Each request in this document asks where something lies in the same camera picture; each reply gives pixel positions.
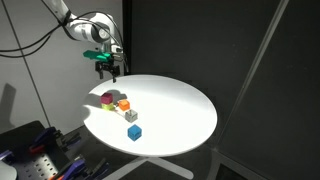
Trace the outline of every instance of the round white table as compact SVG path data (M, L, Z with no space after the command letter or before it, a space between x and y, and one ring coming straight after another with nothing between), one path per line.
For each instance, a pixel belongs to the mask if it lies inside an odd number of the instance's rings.
M130 123L114 111L103 110L100 96L105 92L111 92L114 101L126 98L138 119ZM192 179L191 171L159 157L199 147L217 124L215 107L202 92L184 82L155 75L106 81L90 91L82 108L84 123L97 139L116 150L140 156L106 179L119 179L146 161ZM142 129L136 141L128 137L128 128L134 124Z

